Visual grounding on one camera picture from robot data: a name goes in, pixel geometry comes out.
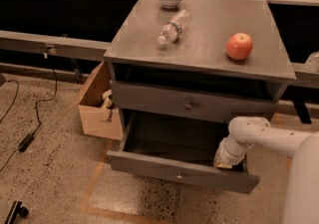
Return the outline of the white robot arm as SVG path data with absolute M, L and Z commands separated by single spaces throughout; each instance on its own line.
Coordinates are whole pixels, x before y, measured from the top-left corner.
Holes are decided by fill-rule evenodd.
M 213 166 L 231 169 L 254 144 L 292 159 L 282 224 L 319 224 L 319 132 L 272 127 L 259 116 L 238 116 L 228 125 Z

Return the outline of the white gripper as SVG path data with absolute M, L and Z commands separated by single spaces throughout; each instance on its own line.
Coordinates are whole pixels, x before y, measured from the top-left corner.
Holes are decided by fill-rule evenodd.
M 220 142 L 215 153 L 213 166 L 215 168 L 231 169 L 245 158 L 246 152 L 251 147 L 251 143 L 237 141 L 229 135 Z

